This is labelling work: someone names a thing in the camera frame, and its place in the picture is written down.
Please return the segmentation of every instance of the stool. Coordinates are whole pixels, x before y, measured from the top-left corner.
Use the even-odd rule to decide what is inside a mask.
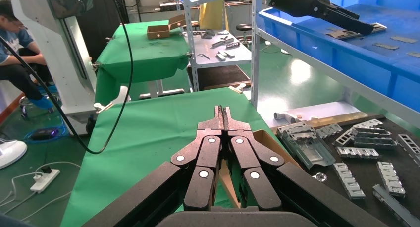
[[[247,31],[252,30],[252,26],[250,24],[239,24],[236,26],[236,30],[243,31],[244,32],[244,38],[239,39],[239,41],[248,47],[249,44],[251,44],[251,40],[247,39]]]

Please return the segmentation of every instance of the power strip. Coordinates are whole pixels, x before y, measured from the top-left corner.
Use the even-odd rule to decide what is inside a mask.
[[[43,192],[59,173],[60,170],[51,169],[51,173],[44,173],[42,176],[36,174],[34,176],[35,184],[31,187],[31,191],[37,192],[38,194]]]

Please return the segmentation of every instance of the green tablecloth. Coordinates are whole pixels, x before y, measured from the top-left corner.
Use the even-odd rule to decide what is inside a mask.
[[[198,122],[214,117],[215,105],[229,106],[234,119],[274,136],[246,97],[228,88],[127,103],[105,151],[86,153],[61,226],[82,225],[164,161],[170,161],[194,140]],[[102,147],[120,108],[115,105],[99,115],[90,149]],[[216,204],[226,202],[228,198],[219,188]]]
[[[184,69],[188,64],[186,53],[187,42],[182,36],[181,28],[173,29],[171,36],[163,39],[149,40],[149,25],[165,25],[167,20],[127,24],[133,53],[133,83],[154,81],[172,77],[177,69]],[[98,69],[95,101],[108,104],[119,93],[122,83],[130,78],[130,53],[122,26],[119,26],[111,40],[102,51],[97,62]]]

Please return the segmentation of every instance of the power cord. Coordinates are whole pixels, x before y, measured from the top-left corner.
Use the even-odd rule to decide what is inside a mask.
[[[70,131],[73,133],[73,135],[76,137],[77,141],[80,143],[80,145],[89,153],[91,154],[100,154],[102,153],[105,148],[107,147],[112,135],[114,134],[114,131],[118,125],[118,122],[121,118],[121,114],[124,110],[125,104],[128,100],[128,96],[129,96],[129,92],[130,92],[130,88],[131,88],[131,83],[133,82],[133,71],[134,71],[134,62],[133,62],[133,53],[131,51],[131,45],[130,45],[130,40],[128,38],[128,33],[127,33],[127,29],[125,28],[125,25],[123,23],[123,18],[121,15],[121,12],[119,11],[118,8],[118,4],[117,4],[117,0],[113,0],[114,1],[114,5],[115,5],[115,9],[118,12],[118,16],[122,22],[122,27],[124,29],[124,33],[125,33],[125,37],[127,39],[127,45],[128,45],[128,51],[130,53],[130,60],[131,60],[131,71],[130,71],[130,81],[128,83],[128,89],[127,89],[127,94],[125,95],[125,99],[124,102],[122,103],[121,106],[121,110],[118,114],[117,120],[115,121],[115,124],[108,136],[108,139],[106,139],[104,145],[102,146],[102,148],[99,151],[93,151],[91,149],[88,148],[88,146],[82,141],[82,139],[80,138],[79,134],[77,134],[76,130],[74,129],[74,127],[72,126],[72,124],[70,123],[70,121],[68,120],[68,118],[66,117],[66,115],[64,114],[63,110],[61,109],[60,105],[58,104],[57,100],[54,98],[54,96],[52,95],[51,91],[48,89],[48,87],[45,85],[45,83],[42,81],[42,79],[38,76],[38,74],[31,68],[31,66],[29,66],[29,64],[27,62],[25,62],[21,56],[19,56],[19,54],[6,42],[6,40],[0,36],[0,42],[17,58],[17,60],[19,60],[19,62],[35,77],[35,79],[40,83],[40,85],[43,87],[43,89],[45,90],[45,92],[47,93],[47,95],[50,97],[52,103],[54,104],[54,106],[57,108],[58,112],[60,113],[60,115],[62,116],[63,120],[65,121],[65,123],[67,124],[68,128],[70,129]]]

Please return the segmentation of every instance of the person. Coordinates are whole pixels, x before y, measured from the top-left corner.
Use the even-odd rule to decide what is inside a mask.
[[[49,89],[56,92],[55,86],[51,85],[53,80],[44,56],[22,22],[14,16],[10,0],[0,0],[0,36],[36,71],[42,81],[49,86]],[[43,89],[31,80],[29,71],[1,43],[0,80],[10,81],[16,88],[25,93],[25,96],[33,104],[39,108],[52,111],[53,104],[41,94]]]

